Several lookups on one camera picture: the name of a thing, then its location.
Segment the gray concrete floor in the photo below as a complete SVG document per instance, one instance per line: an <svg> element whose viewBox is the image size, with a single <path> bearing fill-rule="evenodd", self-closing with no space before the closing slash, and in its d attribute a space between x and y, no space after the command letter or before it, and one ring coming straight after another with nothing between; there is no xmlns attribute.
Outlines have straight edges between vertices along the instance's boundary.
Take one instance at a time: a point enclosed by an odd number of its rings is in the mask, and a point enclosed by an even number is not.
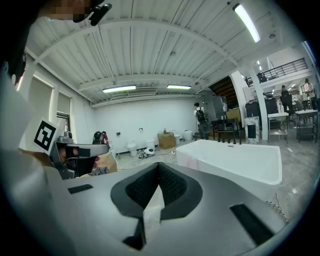
<svg viewBox="0 0 320 256"><path fill-rule="evenodd" d="M288 143L281 136L271 136L270 141L260 141L261 145L279 146L282 160L282 182L276 195L271 200L272 203L280 206L288 221L298 217L307 206L314 190L316 180L319 179L319 143L314 140L302 140L298 143L296 130L292 127L288 131ZM182 141L179 145L185 145L192 141ZM117 167L119 171L126 171L132 167L155 162L167 162L177 164L176 154L170 153L176 148L161 149L156 151L156 156L140 160L139 153L135 157L130 154L117 157ZM144 222L147 240L152 239L152 234L160 226L160 210L164 207L162 193L158 187L149 205L144 211Z"/></svg>

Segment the white column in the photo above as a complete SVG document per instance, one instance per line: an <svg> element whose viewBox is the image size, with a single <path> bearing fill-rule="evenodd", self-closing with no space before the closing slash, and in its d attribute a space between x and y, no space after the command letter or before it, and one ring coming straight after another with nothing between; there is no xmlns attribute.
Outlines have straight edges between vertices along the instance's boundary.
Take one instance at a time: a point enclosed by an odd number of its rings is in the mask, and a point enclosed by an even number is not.
<svg viewBox="0 0 320 256"><path fill-rule="evenodd" d="M36 71L36 65L30 64L26 67L26 70L23 74L21 82L18 87L18 92L22 95L22 97L28 101L29 90L32 78L34 77L34 73Z"/></svg>
<svg viewBox="0 0 320 256"><path fill-rule="evenodd" d="M268 116L267 108L264 97L264 90L261 88L257 74L252 66L248 66L248 71L253 81L253 85L256 91L256 95L259 100L260 112L261 112L261 123L262 123L262 140L268 140Z"/></svg>
<svg viewBox="0 0 320 256"><path fill-rule="evenodd" d="M242 127L245 127L245 118L247 117L247 110L246 110L246 97L244 93L244 87L248 87L245 80L242 78L239 71L236 71L230 75L231 81L233 83L233 87L235 90L236 98L238 100L240 115L241 115L241 122Z"/></svg>
<svg viewBox="0 0 320 256"><path fill-rule="evenodd" d="M49 108L49 121L57 125L57 109L58 109L59 89L55 86L52 90Z"/></svg>

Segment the person with backpack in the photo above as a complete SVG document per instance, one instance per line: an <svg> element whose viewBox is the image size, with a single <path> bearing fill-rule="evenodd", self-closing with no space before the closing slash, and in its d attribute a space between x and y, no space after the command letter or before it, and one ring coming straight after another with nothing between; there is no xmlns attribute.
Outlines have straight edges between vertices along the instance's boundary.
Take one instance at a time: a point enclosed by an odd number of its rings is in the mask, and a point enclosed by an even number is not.
<svg viewBox="0 0 320 256"><path fill-rule="evenodd" d="M209 131L203 132L201 129L201 125L202 123L207 123L206 117L205 117L205 109L204 107L200 107L199 102L194 103L195 106L195 110L194 110L194 116L196 118L196 123L198 125L198 131L200 133L200 138L203 140L204 138L206 140L209 139Z"/></svg>

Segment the equipment on floor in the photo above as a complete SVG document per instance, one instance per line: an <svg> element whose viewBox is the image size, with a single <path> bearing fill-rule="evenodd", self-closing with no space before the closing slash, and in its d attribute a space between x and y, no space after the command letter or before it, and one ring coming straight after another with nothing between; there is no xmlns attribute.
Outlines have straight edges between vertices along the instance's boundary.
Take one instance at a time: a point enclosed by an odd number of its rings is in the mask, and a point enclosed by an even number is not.
<svg viewBox="0 0 320 256"><path fill-rule="evenodd" d="M65 149L66 162L62 163L59 150ZM74 149L77 149L78 155L74 155ZM64 136L59 136L53 143L49 161L56 168L63 180L73 179L79 176L79 173L90 173L99 155L108 153L108 145L75 144L70 131L65 131Z"/></svg>
<svg viewBox="0 0 320 256"><path fill-rule="evenodd" d="M94 145L101 145L106 144L110 148L108 136L105 131L96 131L93 135L92 144Z"/></svg>
<svg viewBox="0 0 320 256"><path fill-rule="evenodd" d="M139 155L139 159L146 159L153 157L155 155L155 150L152 148L146 148L143 153Z"/></svg>

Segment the window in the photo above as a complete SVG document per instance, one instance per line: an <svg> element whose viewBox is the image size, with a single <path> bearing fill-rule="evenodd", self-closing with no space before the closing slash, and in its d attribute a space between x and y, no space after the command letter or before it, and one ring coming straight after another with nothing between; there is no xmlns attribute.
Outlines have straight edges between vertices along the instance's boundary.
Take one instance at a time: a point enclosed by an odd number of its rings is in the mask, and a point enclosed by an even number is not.
<svg viewBox="0 0 320 256"><path fill-rule="evenodd" d="M71 132L70 129L70 98L61 92L58 95L57 104L57 123L59 127L64 126L65 132Z"/></svg>
<svg viewBox="0 0 320 256"><path fill-rule="evenodd" d="M41 118L49 119L50 99L53 89L45 83L33 78L31 80L28 103L32 107L32 120L25 130L25 145L20 145L24 150L39 151L34 145L35 131Z"/></svg>

